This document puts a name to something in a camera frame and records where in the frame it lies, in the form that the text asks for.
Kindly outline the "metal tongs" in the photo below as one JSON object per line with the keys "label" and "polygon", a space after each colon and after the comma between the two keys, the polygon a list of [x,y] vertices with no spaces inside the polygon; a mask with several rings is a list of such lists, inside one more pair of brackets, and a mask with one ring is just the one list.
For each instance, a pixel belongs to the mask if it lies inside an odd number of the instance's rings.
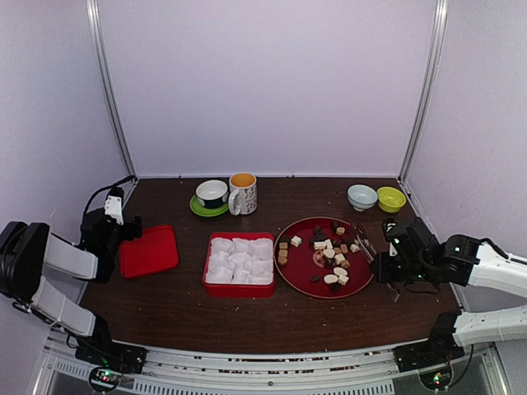
{"label": "metal tongs", "polygon": [[[361,222],[357,222],[353,226],[353,229],[354,229],[354,234],[355,234],[353,238],[355,239],[356,244],[361,249],[363,254],[366,256],[366,260],[370,268],[370,263],[373,261],[377,252],[375,251],[375,248],[369,239],[369,236],[366,232],[366,228]],[[384,284],[387,286],[387,290],[388,290],[388,293],[392,301],[397,303],[400,297],[399,288],[395,285],[393,281],[391,281],[390,283],[384,283]]]}

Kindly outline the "red box lid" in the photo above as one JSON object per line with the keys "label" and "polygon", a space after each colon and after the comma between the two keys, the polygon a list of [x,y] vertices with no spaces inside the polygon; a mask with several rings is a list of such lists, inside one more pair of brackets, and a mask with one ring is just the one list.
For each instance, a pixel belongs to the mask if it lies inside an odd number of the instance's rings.
{"label": "red box lid", "polygon": [[124,241],[119,250],[120,272],[133,279],[175,269],[180,261],[172,225],[146,228],[142,237]]}

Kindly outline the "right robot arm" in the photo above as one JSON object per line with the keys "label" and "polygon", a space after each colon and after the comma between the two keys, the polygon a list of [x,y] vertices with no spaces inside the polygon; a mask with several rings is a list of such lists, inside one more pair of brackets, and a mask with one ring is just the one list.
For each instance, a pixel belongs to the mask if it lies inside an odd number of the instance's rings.
{"label": "right robot arm", "polygon": [[[419,217],[404,222],[388,219],[382,229],[389,250],[377,253],[370,264],[379,283],[392,289],[427,283],[433,290],[455,284],[526,296],[525,258],[503,251],[489,238],[452,235],[441,243]],[[436,364],[466,346],[525,337],[526,307],[520,306],[484,313],[443,313],[420,346],[427,362]]]}

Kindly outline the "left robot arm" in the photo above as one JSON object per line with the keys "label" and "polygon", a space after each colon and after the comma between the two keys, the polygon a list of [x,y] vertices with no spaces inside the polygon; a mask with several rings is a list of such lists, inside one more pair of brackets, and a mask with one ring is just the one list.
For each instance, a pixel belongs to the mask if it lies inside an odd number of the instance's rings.
{"label": "left robot arm", "polygon": [[104,318],[77,301],[84,283],[107,283],[120,245],[142,235],[142,219],[130,222],[102,209],[84,215],[74,244],[46,223],[8,222],[1,232],[1,293],[24,313],[59,325],[100,365],[118,359]]}

